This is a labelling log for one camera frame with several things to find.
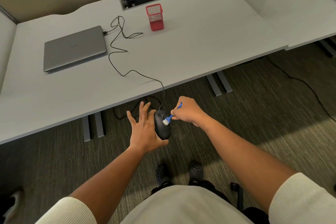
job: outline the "white desk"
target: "white desk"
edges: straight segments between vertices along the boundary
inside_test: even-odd
[[[243,0],[160,0],[165,29],[152,32],[145,6],[123,12],[119,0],[102,0],[67,15],[21,23],[0,96],[0,143],[74,120],[161,90],[135,73],[121,77],[104,56],[52,74],[43,72],[46,41],[101,25],[117,15],[127,35],[112,54],[121,73],[136,69],[172,87],[283,49],[286,43]],[[108,50],[114,34],[106,36]]]
[[[267,0],[261,14],[288,49],[336,34],[336,0]]]

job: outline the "mouse cable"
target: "mouse cable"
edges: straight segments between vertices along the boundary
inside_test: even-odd
[[[327,111],[327,109],[324,107],[324,105],[322,104],[321,100],[319,99],[318,95],[316,94],[316,92],[313,90],[313,88],[304,80],[295,78],[290,76],[285,70],[283,70],[281,67],[279,67],[278,65],[276,65],[273,61],[271,61],[271,59],[266,56],[266,58],[269,60],[269,62],[271,62],[272,65],[274,65],[276,68],[280,69],[284,74],[286,74],[289,78],[291,78],[292,80],[297,80],[300,82],[303,82],[304,84],[306,84],[308,86],[308,88],[314,93],[318,103],[320,104],[320,106],[323,108],[323,110],[325,111],[325,113],[330,117],[330,119],[332,119],[334,122],[336,122],[336,120],[333,118],[333,116],[330,115],[330,113]]]
[[[112,25],[116,20],[118,20],[117,25]],[[111,63],[111,65],[113,66],[113,68],[114,68],[114,69],[115,69],[115,70],[116,70],[122,77],[128,75],[130,72],[133,71],[133,72],[136,72],[136,73],[138,73],[139,75],[141,75],[141,76],[143,76],[143,77],[146,77],[146,78],[149,78],[149,79],[151,79],[151,80],[160,82],[160,83],[161,83],[161,86],[162,86],[162,89],[163,89],[163,100],[162,100],[162,102],[159,101],[159,100],[158,100],[156,97],[154,97],[154,96],[149,96],[149,97],[153,97],[153,98],[155,98],[155,99],[157,99],[157,100],[159,101],[159,103],[160,103],[159,110],[161,110],[161,107],[162,107],[162,105],[163,105],[163,102],[165,101],[165,88],[164,88],[163,83],[162,83],[161,81],[159,81],[159,80],[157,80],[157,79],[154,79],[154,78],[151,78],[151,77],[148,77],[148,76],[145,76],[145,75],[143,75],[143,74],[141,74],[141,73],[139,73],[138,71],[133,70],[133,69],[130,70],[130,71],[128,71],[126,74],[123,75],[123,74],[121,74],[121,73],[118,71],[118,69],[115,68],[115,66],[113,65],[113,63],[112,63],[112,61],[111,61],[111,57],[110,57],[111,54],[113,54],[113,53],[123,53],[123,52],[128,52],[127,50],[120,49],[120,48],[116,48],[116,47],[113,47],[113,46],[112,46],[113,42],[118,38],[118,36],[120,35],[120,33],[122,34],[122,36],[123,36],[125,39],[132,39],[132,38],[135,38],[135,37],[140,36],[140,35],[143,34],[143,33],[133,33],[133,34],[131,34],[131,35],[129,35],[129,36],[126,36],[126,35],[124,34],[124,24],[125,24],[125,19],[124,19],[124,17],[118,15],[116,18],[113,19],[113,21],[112,21],[111,24],[110,24],[110,26],[111,26],[112,29],[109,30],[109,31],[104,31],[104,32],[103,32],[103,35],[105,36],[105,35],[108,35],[108,34],[112,33],[112,32],[113,32],[115,29],[117,29],[118,27],[120,28],[120,32],[115,36],[115,38],[114,38],[114,39],[112,40],[112,42],[110,43],[110,46],[111,46],[113,49],[116,49],[117,51],[114,51],[114,52],[109,53],[109,55],[108,55],[108,60],[110,61],[110,63]],[[116,116],[115,112],[114,112],[114,115],[115,115],[115,117],[116,117],[118,120],[122,120],[122,119],[124,119],[124,118],[127,117],[127,116],[125,116],[125,117],[119,118],[119,117]]]
[[[145,99],[145,101],[148,103],[148,102],[149,102],[149,101],[148,101],[148,98],[154,98],[154,99],[156,99],[156,100],[160,103],[160,105],[161,105],[161,101],[160,101],[157,97],[154,97],[154,96],[143,97],[143,98],[139,99],[139,101],[137,102],[137,104],[136,104],[136,105],[134,106],[134,108],[132,109],[131,113],[136,109],[136,107],[138,106],[138,104],[139,104],[143,99]],[[127,117],[127,115],[122,116],[122,117],[118,117],[117,114],[116,114],[116,112],[115,112],[115,110],[114,110],[114,107],[112,108],[112,110],[113,110],[113,114],[114,114],[114,116],[117,118],[117,120],[122,120],[122,119],[125,119],[125,118]]]

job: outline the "blue brush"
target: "blue brush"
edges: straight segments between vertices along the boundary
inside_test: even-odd
[[[173,117],[173,115],[170,115],[169,117],[167,117],[165,120],[163,120],[163,124],[165,124],[166,126],[168,126],[168,124],[170,123],[171,118]]]

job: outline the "sleeve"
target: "sleeve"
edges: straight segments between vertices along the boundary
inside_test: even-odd
[[[97,224],[90,209],[80,200],[65,197],[46,212],[36,224]]]
[[[269,207],[271,224],[334,223],[336,198],[302,173],[281,185]]]

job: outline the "floor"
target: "floor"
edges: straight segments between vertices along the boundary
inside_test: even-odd
[[[336,59],[328,58],[315,44],[269,57],[292,76],[308,82],[336,118]],[[266,58],[226,69],[224,74],[232,93],[215,97],[207,79],[200,78],[167,89],[164,109],[172,109],[180,95],[195,98],[209,115],[335,196],[336,123],[326,115],[309,88],[289,79]],[[162,92],[155,96],[161,98]],[[151,101],[158,108],[158,102]],[[117,106],[116,114],[124,115],[136,102]],[[131,135],[128,120],[117,120],[112,109],[103,111],[102,117],[106,136],[98,139],[93,135],[90,142],[83,142],[81,120],[74,120],[0,145],[0,192],[17,186],[25,191],[14,223],[34,223],[128,147]],[[205,133],[192,124],[174,121],[170,144],[143,159],[111,223],[120,223],[149,195],[156,185],[155,169],[160,162],[168,163],[176,184],[186,184],[191,159],[202,162],[205,178],[236,202],[236,195],[228,186],[236,179]],[[246,207],[257,205],[247,193],[244,196]]]

